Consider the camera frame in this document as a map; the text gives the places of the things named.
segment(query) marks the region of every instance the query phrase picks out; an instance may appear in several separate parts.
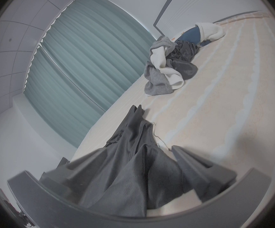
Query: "wall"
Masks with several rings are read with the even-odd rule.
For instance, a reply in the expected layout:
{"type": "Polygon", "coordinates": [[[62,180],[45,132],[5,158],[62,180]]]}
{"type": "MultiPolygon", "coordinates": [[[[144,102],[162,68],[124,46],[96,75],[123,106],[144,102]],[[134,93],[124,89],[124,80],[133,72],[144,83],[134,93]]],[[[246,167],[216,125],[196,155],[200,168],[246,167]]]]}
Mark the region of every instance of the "wall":
{"type": "MultiPolygon", "coordinates": [[[[109,1],[131,14],[156,39],[161,35],[153,24],[167,0],[109,1]]],[[[162,20],[159,21],[159,25],[165,26],[175,13],[180,14],[181,19],[174,20],[176,23],[170,26],[172,31],[169,36],[171,36],[174,31],[178,33],[179,30],[194,25],[195,22],[214,22],[237,13],[265,9],[266,7],[260,0],[173,0],[169,9],[163,14],[162,20]]]]}
{"type": "Polygon", "coordinates": [[[9,178],[27,170],[39,179],[75,151],[41,119],[24,94],[13,97],[13,107],[0,114],[0,188],[15,208],[9,178]]]}
{"type": "Polygon", "coordinates": [[[44,30],[71,0],[13,0],[0,17],[0,113],[22,92],[44,30]]]}

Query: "black garment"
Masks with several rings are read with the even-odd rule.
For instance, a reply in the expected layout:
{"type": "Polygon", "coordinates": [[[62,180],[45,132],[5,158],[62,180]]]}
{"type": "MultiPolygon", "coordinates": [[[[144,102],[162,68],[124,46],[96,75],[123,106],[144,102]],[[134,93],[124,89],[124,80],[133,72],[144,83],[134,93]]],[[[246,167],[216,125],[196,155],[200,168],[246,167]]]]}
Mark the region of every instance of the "black garment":
{"type": "Polygon", "coordinates": [[[100,213],[145,217],[191,190],[177,162],[157,147],[143,113],[132,106],[103,148],[46,173],[68,188],[60,195],[100,213]]]}
{"type": "Polygon", "coordinates": [[[189,43],[184,40],[177,40],[177,46],[166,57],[166,65],[177,70],[184,80],[192,78],[198,71],[191,61],[199,51],[199,48],[194,43],[189,43]]]}

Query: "tiled ceiling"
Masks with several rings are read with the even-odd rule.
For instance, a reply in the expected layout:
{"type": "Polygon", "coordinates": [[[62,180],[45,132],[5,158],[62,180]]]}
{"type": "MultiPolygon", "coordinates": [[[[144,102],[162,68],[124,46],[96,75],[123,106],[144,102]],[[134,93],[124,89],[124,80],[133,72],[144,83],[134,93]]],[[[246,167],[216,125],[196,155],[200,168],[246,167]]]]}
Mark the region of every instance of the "tiled ceiling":
{"type": "Polygon", "coordinates": [[[13,0],[0,17],[0,113],[22,93],[26,70],[44,30],[72,0],[13,0]]]}

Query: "blue fabric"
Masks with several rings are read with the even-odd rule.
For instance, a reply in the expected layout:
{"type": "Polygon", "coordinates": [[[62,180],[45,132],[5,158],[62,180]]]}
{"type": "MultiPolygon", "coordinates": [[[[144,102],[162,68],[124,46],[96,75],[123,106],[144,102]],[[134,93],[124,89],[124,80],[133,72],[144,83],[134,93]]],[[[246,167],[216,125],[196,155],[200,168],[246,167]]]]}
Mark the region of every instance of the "blue fabric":
{"type": "Polygon", "coordinates": [[[154,41],[108,0],[75,0],[43,38],[24,93],[52,129],[78,147],[143,74],[154,41]]]}
{"type": "MultiPolygon", "coordinates": [[[[177,40],[185,40],[188,41],[190,43],[194,43],[194,44],[199,44],[200,40],[201,40],[201,34],[200,34],[200,29],[198,26],[191,28],[189,30],[187,30],[184,34],[182,34],[177,40]]],[[[200,43],[200,46],[205,46],[207,44],[209,44],[211,41],[210,40],[205,40],[203,42],[200,43]]]]}

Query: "beige bedding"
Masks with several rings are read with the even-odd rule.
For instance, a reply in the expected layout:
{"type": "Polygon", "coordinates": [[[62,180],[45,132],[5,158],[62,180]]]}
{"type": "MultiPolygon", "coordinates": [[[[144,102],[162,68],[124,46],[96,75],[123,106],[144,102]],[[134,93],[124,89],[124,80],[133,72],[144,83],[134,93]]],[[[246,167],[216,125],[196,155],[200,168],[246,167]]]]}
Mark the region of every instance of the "beige bedding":
{"type": "MultiPolygon", "coordinates": [[[[163,149],[188,148],[235,170],[237,179],[255,167],[274,180],[275,19],[256,12],[219,24],[226,35],[200,49],[192,79],[172,94],[146,97],[141,76],[90,129],[73,160],[103,147],[129,108],[141,104],[163,149]]],[[[148,215],[199,204],[191,191],[148,215]]]]}

